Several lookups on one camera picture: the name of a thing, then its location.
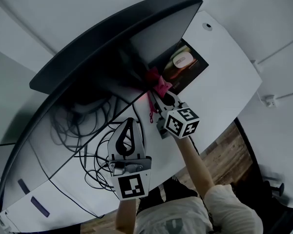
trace computer mouse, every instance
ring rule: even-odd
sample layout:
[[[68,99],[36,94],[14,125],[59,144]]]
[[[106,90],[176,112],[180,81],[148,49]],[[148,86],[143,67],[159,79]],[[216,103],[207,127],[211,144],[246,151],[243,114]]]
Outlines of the computer mouse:
[[[184,51],[176,55],[172,62],[177,68],[183,68],[193,62],[193,56],[189,52]]]

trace monitor screen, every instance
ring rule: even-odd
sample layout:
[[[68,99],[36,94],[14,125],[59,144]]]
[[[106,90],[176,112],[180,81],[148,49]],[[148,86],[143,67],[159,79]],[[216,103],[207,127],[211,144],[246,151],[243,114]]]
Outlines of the monitor screen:
[[[162,73],[201,3],[114,41],[82,63],[83,71],[62,94],[50,95],[52,105],[34,116],[35,126],[13,150],[1,210],[24,196],[20,179],[29,191],[42,185],[152,86],[146,73],[153,67]]]

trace curved monitor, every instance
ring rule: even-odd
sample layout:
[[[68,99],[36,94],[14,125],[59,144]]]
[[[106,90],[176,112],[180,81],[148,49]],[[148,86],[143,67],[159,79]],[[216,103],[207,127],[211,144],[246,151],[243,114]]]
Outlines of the curved monitor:
[[[50,94],[18,139],[0,181],[0,212],[52,178],[143,95],[161,73],[202,0],[146,0],[63,48],[30,87]]]

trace mouse pad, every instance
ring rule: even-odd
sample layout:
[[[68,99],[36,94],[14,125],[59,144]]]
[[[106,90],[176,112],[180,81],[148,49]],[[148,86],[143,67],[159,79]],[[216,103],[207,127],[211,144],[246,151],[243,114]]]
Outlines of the mouse pad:
[[[185,40],[181,39],[163,71],[163,78],[172,84],[170,91],[179,94],[207,67],[208,63]]]

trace white t-shirt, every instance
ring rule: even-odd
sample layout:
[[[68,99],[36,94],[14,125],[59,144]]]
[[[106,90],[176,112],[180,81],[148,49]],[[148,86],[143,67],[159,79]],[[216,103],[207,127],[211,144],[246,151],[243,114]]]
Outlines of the white t-shirt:
[[[221,228],[220,233],[263,233],[261,219],[254,210],[238,200],[230,185],[212,187],[206,193],[204,202],[214,226]],[[197,197],[173,200],[145,209],[137,215],[135,227],[135,234],[208,234],[212,231],[208,212]]]

